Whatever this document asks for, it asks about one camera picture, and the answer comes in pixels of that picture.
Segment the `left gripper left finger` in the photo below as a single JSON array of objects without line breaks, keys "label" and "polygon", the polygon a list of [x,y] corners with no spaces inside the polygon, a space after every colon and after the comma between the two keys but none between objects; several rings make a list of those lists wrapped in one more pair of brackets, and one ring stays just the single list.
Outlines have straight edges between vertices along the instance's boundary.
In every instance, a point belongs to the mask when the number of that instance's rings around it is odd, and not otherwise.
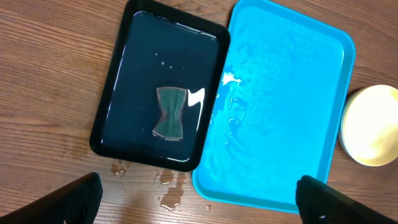
[{"label": "left gripper left finger", "polygon": [[100,176],[96,172],[91,172],[1,217],[1,224],[93,223],[102,196]]}]

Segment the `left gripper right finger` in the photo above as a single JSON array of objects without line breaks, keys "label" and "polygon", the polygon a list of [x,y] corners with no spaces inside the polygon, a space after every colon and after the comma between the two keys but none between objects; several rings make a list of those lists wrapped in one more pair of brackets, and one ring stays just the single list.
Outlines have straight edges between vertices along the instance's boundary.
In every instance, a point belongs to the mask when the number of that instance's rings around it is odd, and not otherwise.
[{"label": "left gripper right finger", "polygon": [[309,175],[298,180],[295,201],[303,224],[397,224]]}]

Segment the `yellow-green plate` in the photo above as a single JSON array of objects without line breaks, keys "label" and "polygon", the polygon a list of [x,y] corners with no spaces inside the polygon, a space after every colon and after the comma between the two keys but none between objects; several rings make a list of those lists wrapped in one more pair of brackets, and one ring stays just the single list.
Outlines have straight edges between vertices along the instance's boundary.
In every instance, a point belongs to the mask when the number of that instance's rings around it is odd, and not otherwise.
[{"label": "yellow-green plate", "polygon": [[397,159],[397,89],[374,85],[351,95],[338,133],[344,151],[371,167]]}]

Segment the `green and orange sponge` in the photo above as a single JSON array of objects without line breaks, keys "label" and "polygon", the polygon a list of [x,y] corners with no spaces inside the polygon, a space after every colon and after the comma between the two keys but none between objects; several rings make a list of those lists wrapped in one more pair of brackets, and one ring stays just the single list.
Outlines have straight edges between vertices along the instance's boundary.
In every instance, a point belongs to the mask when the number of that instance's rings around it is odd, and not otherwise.
[{"label": "green and orange sponge", "polygon": [[160,118],[152,133],[168,141],[183,139],[182,111],[187,91],[183,88],[163,86],[157,88]]}]

